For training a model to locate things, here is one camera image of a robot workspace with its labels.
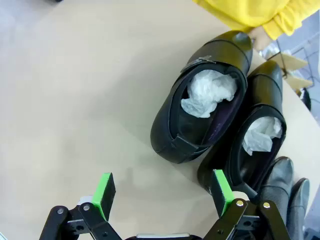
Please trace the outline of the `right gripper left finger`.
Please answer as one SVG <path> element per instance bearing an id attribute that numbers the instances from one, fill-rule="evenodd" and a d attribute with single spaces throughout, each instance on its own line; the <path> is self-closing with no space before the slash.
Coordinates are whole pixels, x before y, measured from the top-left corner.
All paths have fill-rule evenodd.
<path id="1" fill-rule="evenodd" d="M 62 205 L 54 206 L 39 238 L 77 240 L 82 234 L 90 234 L 94 240 L 120 240 L 121 237 L 109 223 L 115 194 L 113 174 L 104 173 L 91 200 L 77 204 L 71 210 Z"/>

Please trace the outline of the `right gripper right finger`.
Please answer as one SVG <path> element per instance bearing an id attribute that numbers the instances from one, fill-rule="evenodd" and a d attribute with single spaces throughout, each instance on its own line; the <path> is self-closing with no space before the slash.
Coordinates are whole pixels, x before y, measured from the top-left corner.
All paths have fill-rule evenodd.
<path id="1" fill-rule="evenodd" d="M 205 240 L 289 240 L 276 204 L 271 200 L 251 202 L 236 198 L 224 172 L 213 170 L 210 192 L 219 219 Z"/>

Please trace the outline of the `person's left hand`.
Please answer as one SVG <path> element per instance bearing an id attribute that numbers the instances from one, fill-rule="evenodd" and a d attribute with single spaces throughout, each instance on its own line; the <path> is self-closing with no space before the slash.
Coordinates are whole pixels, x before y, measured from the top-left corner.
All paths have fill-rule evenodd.
<path id="1" fill-rule="evenodd" d="M 253 40 L 253 48 L 257 52 L 263 51 L 273 41 L 262 26 L 253 28 L 248 35 Z"/>

